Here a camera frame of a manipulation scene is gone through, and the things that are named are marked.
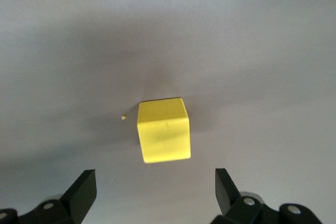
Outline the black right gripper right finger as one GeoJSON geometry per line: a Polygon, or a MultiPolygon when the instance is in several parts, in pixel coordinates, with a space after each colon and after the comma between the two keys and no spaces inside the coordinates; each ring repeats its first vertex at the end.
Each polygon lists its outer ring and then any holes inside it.
{"type": "Polygon", "coordinates": [[[321,223],[303,205],[288,203],[273,210],[254,194],[242,195],[224,168],[215,169],[215,195],[222,214],[212,223],[321,223]]]}

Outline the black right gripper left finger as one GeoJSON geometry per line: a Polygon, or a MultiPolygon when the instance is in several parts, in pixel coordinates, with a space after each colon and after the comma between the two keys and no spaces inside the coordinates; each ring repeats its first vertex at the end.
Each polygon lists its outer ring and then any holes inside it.
{"type": "Polygon", "coordinates": [[[82,223],[96,197],[95,171],[85,170],[59,199],[45,200],[21,216],[16,209],[1,209],[1,223],[82,223]]]}

